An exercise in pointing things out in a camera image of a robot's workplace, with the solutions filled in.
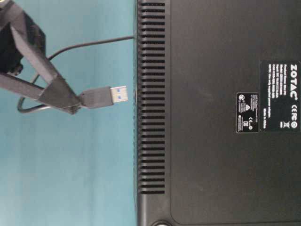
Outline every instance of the product label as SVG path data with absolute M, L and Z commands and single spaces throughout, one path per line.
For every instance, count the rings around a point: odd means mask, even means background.
M 237 94 L 237 133 L 257 133 L 258 126 L 258 94 Z
M 260 71 L 260 130 L 300 131 L 300 62 L 263 61 Z

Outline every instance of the ventilation grille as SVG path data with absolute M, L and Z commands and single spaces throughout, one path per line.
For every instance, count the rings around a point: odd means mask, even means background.
M 138 5 L 139 193 L 165 193 L 165 1 Z

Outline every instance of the usb cable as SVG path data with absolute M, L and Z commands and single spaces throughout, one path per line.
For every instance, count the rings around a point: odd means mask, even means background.
M 78 45 L 72 45 L 72 46 L 69 46 L 69 47 L 66 47 L 66 48 L 63 48 L 63 49 L 57 51 L 56 53 L 51 55 L 48 59 L 52 60 L 56 56 L 60 55 L 61 53 L 66 52 L 71 49 L 74 49 L 74 48 L 100 45 L 100 44 L 123 41 L 123 40 L 130 40 L 133 38 L 134 38 L 133 36 L 126 36 L 126 37 L 121 37 L 121 38 L 116 38 L 116 39 L 108 39 L 108 40 L 101 40 L 101 41 L 88 42 L 88 43 L 83 43 L 83 44 L 78 44 Z M 39 76 L 40 76 L 39 74 L 36 74 L 33 77 L 31 83 L 34 84 L 37 81 L 37 79 L 39 78 Z M 126 86 L 114 87 L 114 88 L 104 87 L 104 88 L 90 89 L 90 90 L 84 91 L 79 95 L 79 98 L 82 103 L 81 107 L 93 109 L 93 108 L 111 106 L 114 103 L 127 101 L 128 95 L 127 95 Z M 17 109 L 20 113 L 33 113 L 33 112 L 43 111 L 43 110 L 51 108 L 50 106 L 47 106 L 47 105 L 38 105 L 35 107 L 31 107 L 31 108 L 23 108 L 24 100 L 25 100 L 25 97 L 21 97 L 18 102 Z

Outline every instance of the teal background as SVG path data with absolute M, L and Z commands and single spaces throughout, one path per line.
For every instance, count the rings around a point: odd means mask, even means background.
M 133 0 L 15 2 L 47 35 L 48 55 L 133 34 Z M 23 62 L 29 80 L 34 70 Z M 133 41 L 72 50 L 53 63 L 77 94 L 127 85 L 129 101 L 74 116 L 24 115 L 18 97 L 0 90 L 0 225 L 134 226 Z

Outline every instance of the black device casing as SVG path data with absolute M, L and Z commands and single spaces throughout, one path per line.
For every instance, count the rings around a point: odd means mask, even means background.
M 301 225 L 301 133 L 236 124 L 263 62 L 301 61 L 300 21 L 299 0 L 136 1 L 139 226 Z

